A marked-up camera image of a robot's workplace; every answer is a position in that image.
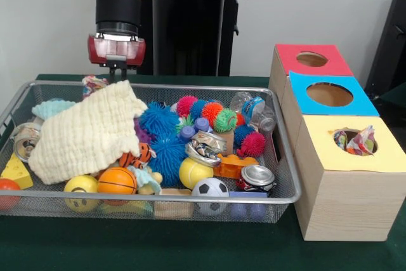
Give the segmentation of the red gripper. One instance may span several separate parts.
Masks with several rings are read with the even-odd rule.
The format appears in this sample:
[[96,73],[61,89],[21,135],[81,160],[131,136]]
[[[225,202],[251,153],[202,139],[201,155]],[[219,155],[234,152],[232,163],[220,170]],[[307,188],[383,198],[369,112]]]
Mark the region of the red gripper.
[[121,70],[121,80],[127,79],[128,69],[142,65],[146,42],[137,36],[96,33],[88,37],[89,61],[109,68],[109,83],[115,83],[115,72]]

